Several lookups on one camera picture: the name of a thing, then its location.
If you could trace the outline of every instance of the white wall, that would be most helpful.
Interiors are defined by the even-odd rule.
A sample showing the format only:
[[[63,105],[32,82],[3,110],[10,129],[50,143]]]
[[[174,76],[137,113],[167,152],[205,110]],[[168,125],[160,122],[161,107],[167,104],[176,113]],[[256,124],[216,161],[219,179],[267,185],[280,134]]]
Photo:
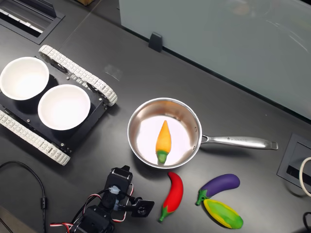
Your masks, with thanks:
[[[311,6],[299,0],[120,0],[145,37],[311,119]]]

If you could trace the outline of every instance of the pan handle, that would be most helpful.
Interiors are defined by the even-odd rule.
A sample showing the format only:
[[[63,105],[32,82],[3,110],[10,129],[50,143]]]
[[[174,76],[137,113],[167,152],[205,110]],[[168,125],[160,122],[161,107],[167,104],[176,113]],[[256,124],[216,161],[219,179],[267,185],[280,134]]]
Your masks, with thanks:
[[[252,149],[266,149],[266,150],[278,149],[277,142],[270,142],[268,140],[257,137],[240,137],[240,136],[225,137],[225,136],[206,136],[206,135],[202,135],[202,137],[206,138],[206,141],[202,142],[201,144],[218,143]]]

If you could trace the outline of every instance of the black countertop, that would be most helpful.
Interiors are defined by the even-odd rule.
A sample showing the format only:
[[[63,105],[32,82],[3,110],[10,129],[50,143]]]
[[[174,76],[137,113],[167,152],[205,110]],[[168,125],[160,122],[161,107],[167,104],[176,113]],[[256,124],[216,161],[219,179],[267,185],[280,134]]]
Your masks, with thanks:
[[[119,99],[65,167],[0,127],[0,163],[18,160],[38,174],[49,199],[48,224],[71,221],[88,195],[104,188],[111,168],[129,165],[134,196],[154,200],[155,206],[147,218],[128,216],[125,222],[117,223],[117,233],[227,232],[210,220],[202,207],[195,206],[199,188],[226,173],[236,174],[241,185],[215,199],[241,215],[244,226],[239,232],[303,232],[302,215],[311,210],[311,199],[298,197],[302,190],[276,173],[291,134],[311,140],[311,125],[168,53],[151,50],[146,42],[101,17],[100,8],[89,14],[89,9],[69,0],[55,1],[54,5],[65,6],[62,12],[66,17],[41,45],[49,44],[102,78]],[[39,48],[0,26],[0,69],[18,57],[38,55]],[[108,66],[118,70],[116,78],[105,73]],[[148,167],[136,158],[126,133],[135,109],[158,97],[178,99],[190,106],[207,135],[261,137],[277,141],[279,150],[203,145],[190,162],[173,170],[184,182],[184,196],[178,210],[160,224],[157,219],[171,185],[167,171]],[[40,188],[31,174],[12,166],[0,172],[0,184],[0,205],[42,232]],[[48,227],[48,231],[64,229]]]

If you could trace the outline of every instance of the plastic vegetable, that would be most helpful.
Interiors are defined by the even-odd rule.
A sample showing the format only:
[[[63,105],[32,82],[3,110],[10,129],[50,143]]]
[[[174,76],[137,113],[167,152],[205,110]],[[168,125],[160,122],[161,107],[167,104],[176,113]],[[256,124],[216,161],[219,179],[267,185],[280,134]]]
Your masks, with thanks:
[[[179,207],[184,193],[184,186],[181,178],[174,172],[169,172],[168,175],[172,181],[172,185],[162,206],[162,214],[159,219],[160,222]]]
[[[160,163],[165,163],[167,155],[171,152],[172,140],[167,121],[165,120],[156,141],[155,151]]]
[[[203,203],[209,214],[225,227],[240,229],[243,226],[243,219],[229,206],[211,199],[206,199]]]
[[[209,199],[217,193],[234,189],[240,186],[240,179],[233,174],[218,176],[207,182],[200,190],[196,205],[200,205],[205,199]]]

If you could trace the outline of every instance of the black cable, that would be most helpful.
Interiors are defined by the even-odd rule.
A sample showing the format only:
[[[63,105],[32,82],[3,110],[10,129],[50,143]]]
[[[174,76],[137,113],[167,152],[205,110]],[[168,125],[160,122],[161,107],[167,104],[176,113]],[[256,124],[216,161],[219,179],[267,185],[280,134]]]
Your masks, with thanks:
[[[5,228],[10,232],[13,233],[13,231],[8,227],[8,225],[5,224],[5,222],[0,218],[0,222],[5,226]]]
[[[19,166],[25,168],[27,171],[29,171],[30,173],[32,173],[33,176],[38,180],[38,182],[39,182],[39,184],[40,184],[40,186],[41,186],[41,189],[42,189],[42,196],[43,196],[43,197],[41,198],[41,209],[42,209],[42,211],[43,211],[43,214],[42,214],[42,216],[43,216],[43,233],[46,233],[46,226],[45,226],[45,209],[47,208],[47,197],[45,196],[44,187],[43,187],[43,184],[42,184],[40,178],[37,176],[37,174],[36,174],[34,171],[32,171],[32,169],[31,169],[30,167],[28,167],[26,164],[21,163],[21,162],[19,162],[19,161],[9,161],[9,162],[6,162],[6,163],[4,163],[4,164],[2,164],[2,165],[0,166],[0,169],[1,169],[2,167],[4,167],[5,165],[8,165],[8,164],[17,164],[17,165],[19,165]]]
[[[102,194],[103,192],[109,191],[109,189],[104,189],[102,191],[100,191],[99,193],[97,193],[98,195]],[[93,201],[96,198],[96,196],[91,197],[88,201],[86,201],[86,203],[80,208],[80,210],[76,213],[76,215],[73,217],[71,223],[73,224],[75,222],[75,220],[77,219],[77,217],[79,216],[79,214],[83,211],[83,208],[85,205],[89,204],[91,201]]]
[[[302,216],[303,224],[305,225],[305,227],[306,227],[308,233],[311,233],[311,229],[310,229],[310,227],[308,226],[308,223],[307,223],[307,215],[310,215],[310,214],[311,214],[311,212],[305,212],[305,213],[303,214],[303,216]]]

